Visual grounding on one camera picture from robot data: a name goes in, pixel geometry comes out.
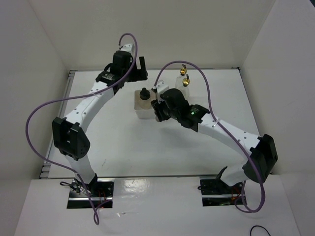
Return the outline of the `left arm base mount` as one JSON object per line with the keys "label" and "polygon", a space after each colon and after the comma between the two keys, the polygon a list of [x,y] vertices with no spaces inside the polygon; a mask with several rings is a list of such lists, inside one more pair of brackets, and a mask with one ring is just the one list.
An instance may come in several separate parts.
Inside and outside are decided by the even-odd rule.
{"label": "left arm base mount", "polygon": [[112,208],[114,181],[101,180],[97,182],[95,190],[85,191],[76,180],[71,183],[61,181],[61,186],[69,187],[69,196],[67,200],[67,209],[87,209],[92,208],[88,196],[95,208]]}

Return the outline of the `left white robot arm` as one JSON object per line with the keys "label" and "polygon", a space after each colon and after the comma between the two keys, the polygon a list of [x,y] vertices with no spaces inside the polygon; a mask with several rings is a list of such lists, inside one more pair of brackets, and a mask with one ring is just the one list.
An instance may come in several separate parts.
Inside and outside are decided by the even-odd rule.
{"label": "left white robot arm", "polygon": [[130,52],[116,51],[113,61],[98,74],[89,97],[84,98],[64,118],[56,117],[52,122],[54,145],[70,163],[75,171],[76,184],[86,196],[95,195],[100,188],[88,159],[91,143],[86,131],[99,110],[126,82],[148,78],[144,57],[139,57],[139,62],[138,68]]}

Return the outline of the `white salt shaker black cap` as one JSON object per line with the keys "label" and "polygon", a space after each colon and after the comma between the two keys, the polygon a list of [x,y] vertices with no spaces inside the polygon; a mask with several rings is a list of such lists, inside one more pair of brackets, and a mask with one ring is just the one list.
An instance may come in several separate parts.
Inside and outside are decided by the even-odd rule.
{"label": "white salt shaker black cap", "polygon": [[137,96],[138,105],[143,110],[148,110],[150,108],[151,93],[146,88],[142,88]]}

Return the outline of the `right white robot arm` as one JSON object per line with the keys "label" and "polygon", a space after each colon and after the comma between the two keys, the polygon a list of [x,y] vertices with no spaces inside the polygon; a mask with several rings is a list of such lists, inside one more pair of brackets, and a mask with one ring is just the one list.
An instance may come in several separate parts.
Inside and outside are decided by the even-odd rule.
{"label": "right white robot arm", "polygon": [[227,193],[234,185],[252,180],[264,183],[278,160],[274,139],[243,131],[223,120],[214,119],[210,111],[191,105],[176,88],[154,88],[156,99],[151,102],[159,122],[176,120],[182,127],[210,136],[242,155],[245,162],[224,167],[217,175],[216,189]]}

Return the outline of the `glass oil bottle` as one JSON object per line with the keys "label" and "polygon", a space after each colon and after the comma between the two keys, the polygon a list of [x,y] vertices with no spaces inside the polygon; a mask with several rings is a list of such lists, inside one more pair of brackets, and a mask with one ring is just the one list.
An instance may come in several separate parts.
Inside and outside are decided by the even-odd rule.
{"label": "glass oil bottle", "polygon": [[182,87],[181,91],[186,100],[189,99],[189,85],[190,85],[190,78],[189,75],[186,74],[185,77],[182,79]]}
{"label": "glass oil bottle", "polygon": [[180,75],[176,78],[175,88],[179,89],[182,87],[182,79],[187,74],[187,66],[182,64],[182,68],[180,69]]}

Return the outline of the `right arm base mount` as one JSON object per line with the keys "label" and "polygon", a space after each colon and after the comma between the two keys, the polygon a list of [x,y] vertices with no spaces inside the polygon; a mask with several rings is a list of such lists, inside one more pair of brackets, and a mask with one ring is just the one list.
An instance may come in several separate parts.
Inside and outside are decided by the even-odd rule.
{"label": "right arm base mount", "polygon": [[245,195],[242,194],[242,182],[228,186],[214,176],[201,176],[199,179],[197,189],[201,193],[204,207],[243,205],[242,197],[246,201]]}

